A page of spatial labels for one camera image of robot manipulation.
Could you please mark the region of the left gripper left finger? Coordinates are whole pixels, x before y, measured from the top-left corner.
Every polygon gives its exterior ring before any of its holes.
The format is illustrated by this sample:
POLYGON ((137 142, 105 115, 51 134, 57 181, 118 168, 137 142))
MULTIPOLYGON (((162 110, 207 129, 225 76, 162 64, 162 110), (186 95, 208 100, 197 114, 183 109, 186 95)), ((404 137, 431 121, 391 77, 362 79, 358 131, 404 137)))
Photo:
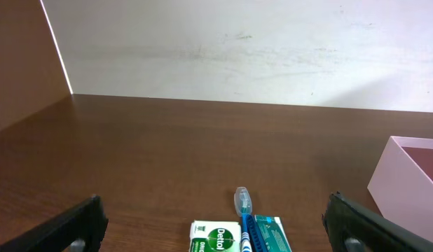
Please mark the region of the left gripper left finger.
POLYGON ((108 223, 101 197, 93 195, 1 244, 0 251, 63 251, 77 240, 84 242, 84 251, 98 251, 108 223))

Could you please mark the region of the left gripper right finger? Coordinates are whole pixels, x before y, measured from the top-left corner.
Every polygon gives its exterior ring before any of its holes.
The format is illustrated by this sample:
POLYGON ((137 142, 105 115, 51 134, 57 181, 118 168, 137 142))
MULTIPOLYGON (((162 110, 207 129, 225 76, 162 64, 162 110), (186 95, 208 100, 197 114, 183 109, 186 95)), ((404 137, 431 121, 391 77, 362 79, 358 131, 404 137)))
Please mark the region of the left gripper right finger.
POLYGON ((433 252, 433 242, 386 220, 339 192, 330 194, 322 224, 333 251, 433 252))

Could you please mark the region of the green white Dettol soap bar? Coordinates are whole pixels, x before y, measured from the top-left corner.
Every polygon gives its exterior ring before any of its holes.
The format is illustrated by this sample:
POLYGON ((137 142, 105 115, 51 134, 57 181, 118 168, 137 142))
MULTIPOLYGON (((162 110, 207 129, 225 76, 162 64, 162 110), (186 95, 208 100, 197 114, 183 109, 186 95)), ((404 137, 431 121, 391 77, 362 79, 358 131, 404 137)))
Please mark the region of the green white Dettol soap bar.
POLYGON ((238 222, 195 220, 189 237, 189 252, 241 252, 238 222))

